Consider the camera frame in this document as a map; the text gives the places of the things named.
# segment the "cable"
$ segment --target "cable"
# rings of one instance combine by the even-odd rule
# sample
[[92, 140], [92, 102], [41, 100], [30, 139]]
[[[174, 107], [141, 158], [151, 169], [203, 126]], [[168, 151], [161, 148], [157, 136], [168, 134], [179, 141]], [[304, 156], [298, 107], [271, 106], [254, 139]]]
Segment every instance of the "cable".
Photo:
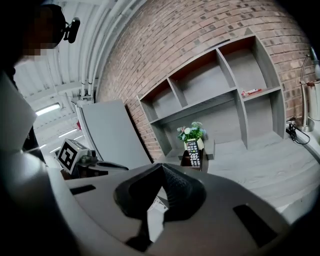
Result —
[[[292, 121], [294, 121], [296, 118], [293, 117], [291, 118], [290, 120], [288, 120], [286, 123], [289, 124], [289, 128], [286, 129], [286, 132], [290, 135], [290, 138], [296, 142], [297, 144], [299, 145], [306, 145], [310, 142], [310, 137], [309, 135], [305, 134], [303, 131], [301, 131], [295, 123], [292, 123]], [[305, 136], [307, 136], [309, 138], [308, 142], [305, 142], [305, 143], [301, 143], [297, 140], [297, 133], [296, 133], [296, 130], [302, 132]]]

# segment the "black slot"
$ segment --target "black slot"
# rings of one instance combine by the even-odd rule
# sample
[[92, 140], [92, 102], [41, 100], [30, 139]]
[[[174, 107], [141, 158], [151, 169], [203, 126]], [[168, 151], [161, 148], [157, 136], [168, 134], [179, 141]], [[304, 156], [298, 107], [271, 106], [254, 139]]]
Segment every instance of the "black slot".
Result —
[[72, 195], [78, 195], [78, 194], [95, 190], [95, 189], [96, 187], [93, 185], [85, 185], [85, 186], [70, 188], [70, 192]]
[[249, 206], [239, 205], [233, 208], [258, 247], [262, 247], [277, 237], [274, 232]]

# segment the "remote control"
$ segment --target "remote control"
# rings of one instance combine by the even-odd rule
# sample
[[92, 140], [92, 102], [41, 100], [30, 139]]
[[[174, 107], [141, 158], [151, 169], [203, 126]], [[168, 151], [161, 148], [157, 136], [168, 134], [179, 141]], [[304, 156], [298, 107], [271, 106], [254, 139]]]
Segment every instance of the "remote control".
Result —
[[198, 143], [196, 139], [190, 139], [188, 142], [186, 142], [186, 147], [189, 152], [191, 166], [192, 167], [200, 167], [200, 154], [199, 154], [199, 148]]

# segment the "flower pot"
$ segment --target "flower pot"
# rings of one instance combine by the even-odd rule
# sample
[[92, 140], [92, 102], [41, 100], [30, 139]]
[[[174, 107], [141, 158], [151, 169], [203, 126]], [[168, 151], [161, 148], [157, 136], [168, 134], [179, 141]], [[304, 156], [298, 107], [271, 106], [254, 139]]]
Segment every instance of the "flower pot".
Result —
[[[196, 143], [198, 144], [198, 148], [199, 148], [199, 150], [202, 150], [202, 149], [204, 149], [205, 148], [205, 144], [204, 144], [204, 142], [202, 141], [202, 139], [200, 138], [200, 139], [198, 139], [197, 141], [196, 141]], [[188, 150], [188, 148], [187, 148], [187, 144], [184, 142], [184, 149], [185, 150]]]

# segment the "white pipe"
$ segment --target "white pipe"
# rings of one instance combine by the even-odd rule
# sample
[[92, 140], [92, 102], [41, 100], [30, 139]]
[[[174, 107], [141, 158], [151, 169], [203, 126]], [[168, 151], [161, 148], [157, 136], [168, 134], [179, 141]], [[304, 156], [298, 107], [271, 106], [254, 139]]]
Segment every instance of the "white pipe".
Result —
[[97, 34], [100, 31], [100, 28], [101, 28], [102, 24], [105, 23], [104, 21], [105, 21], [105, 18], [107, 16], [107, 14], [115, 6], [115, 4], [116, 4], [115, 0], [109, 0], [109, 5], [105, 8], [105, 10], [104, 10], [104, 12], [103, 12], [103, 14], [101, 16], [101, 19], [99, 20], [97, 26], [95, 27], [93, 37], [90, 40], [88, 58], [87, 58], [86, 63], [85, 63], [85, 71], [87, 72], [87, 74], [88, 74], [88, 68], [89, 68], [89, 64], [90, 64], [89, 62], [90, 62], [90, 59], [92, 57], [91, 52], [92, 52], [92, 50], [94, 48], [94, 45], [95, 45], [95, 38], [97, 37]]
[[[91, 93], [92, 93], [91, 85], [92, 85], [93, 79], [94, 79], [94, 77], [93, 77], [93, 74], [95, 71], [94, 68], [96, 65], [96, 60], [97, 60], [99, 49], [101, 47], [102, 41], [105, 36], [105, 32], [106, 32], [107, 28], [110, 26], [110, 22], [112, 21], [112, 19], [117, 16], [117, 13], [121, 10], [121, 8], [123, 8], [123, 5], [126, 4], [126, 2], [127, 2], [126, 0], [118, 0], [118, 2], [116, 2], [116, 4], [111, 9], [108, 16], [106, 17], [106, 20], [104, 21], [104, 23], [98, 33], [97, 39], [96, 39], [94, 47], [93, 47], [93, 52], [91, 55], [91, 61], [90, 61], [90, 65], [89, 65], [89, 77], [88, 77], [88, 83], [89, 83], [88, 94], [89, 95], [91, 95]], [[128, 10], [129, 7], [130, 7], [130, 4], [127, 5], [124, 10]]]
[[85, 96], [85, 85], [86, 85], [86, 65], [87, 65], [87, 60], [89, 58], [89, 48], [90, 48], [90, 44], [91, 42], [95, 39], [96, 37], [96, 33], [97, 33], [97, 29], [99, 29], [100, 26], [98, 26], [99, 23], [101, 23], [103, 21], [103, 19], [105, 18], [105, 15], [103, 15], [104, 13], [106, 14], [106, 8], [108, 6], [108, 4], [110, 3], [109, 0], [105, 0], [101, 3], [101, 5], [99, 6], [98, 11], [96, 12], [94, 19], [92, 21], [91, 24], [91, 28], [89, 29], [89, 33], [86, 36], [86, 41], [85, 41], [85, 45], [84, 45], [84, 51], [83, 51], [83, 59], [82, 59], [82, 63], [81, 63], [81, 96]]
[[[108, 43], [108, 41], [109, 41], [109, 38], [110, 38], [110, 36], [111, 36], [114, 28], [115, 28], [116, 25], [119, 23], [119, 21], [120, 21], [121, 17], [123, 16], [123, 14], [125, 14], [125, 13], [127, 12], [127, 10], [128, 10], [136, 1], [139, 1], [139, 0], [132, 0], [132, 1], [126, 6], [126, 8], [121, 12], [121, 14], [119, 15], [119, 17], [118, 17], [117, 20], [115, 21], [115, 23], [112, 25], [112, 28], [109, 30], [109, 32], [108, 32], [108, 34], [107, 34], [107, 36], [106, 36], [106, 38], [105, 38], [105, 40], [104, 40], [104, 42], [103, 42], [103, 46], [102, 46], [102, 48], [101, 48], [101, 50], [100, 50], [100, 53], [99, 53], [97, 62], [96, 62], [96, 64], [95, 64], [94, 73], [93, 73], [93, 75], [92, 75], [93, 78], [95, 78], [96, 75], [97, 75], [99, 63], [100, 63], [100, 61], [101, 61], [102, 55], [103, 55], [103, 53], [104, 53], [104, 51], [105, 51], [105, 48], [106, 48], [106, 46], [107, 46], [107, 43]], [[126, 22], [128, 22], [128, 20], [134, 15], [134, 13], [137, 11], [137, 9], [139, 9], [146, 1], [147, 1], [147, 0], [141, 0], [141, 1], [140, 1], [140, 3], [134, 8], [134, 10], [131, 11], [131, 13], [130, 13], [130, 15], [128, 16]], [[91, 94], [90, 94], [90, 95], [93, 94], [93, 90], [94, 90], [94, 87], [95, 87], [95, 81], [96, 81], [96, 79], [94, 79], [93, 82], [92, 82], [92, 85], [91, 85]]]
[[[102, 30], [102, 28], [101, 28], [102, 24], [103, 24], [103, 26], [105, 26], [106, 23], [109, 23], [109, 21], [108, 21], [109, 15], [107, 15], [108, 12], [109, 12], [109, 9], [106, 8], [105, 12], [103, 13], [103, 16], [99, 20], [99, 23], [98, 23], [98, 25], [96, 27], [96, 30], [94, 32], [93, 38], [95, 38], [97, 36], [97, 33]], [[89, 66], [90, 66], [90, 63], [92, 62], [92, 58], [95, 57], [95, 54], [93, 52], [91, 53], [91, 51], [93, 50], [95, 45], [96, 45], [96, 41], [91, 40], [90, 46], [89, 46], [89, 53], [88, 53], [87, 60], [86, 60], [86, 63], [85, 63], [85, 72], [89, 71]], [[92, 81], [88, 80], [88, 94], [89, 95], [91, 93], [91, 85], [92, 85]]]

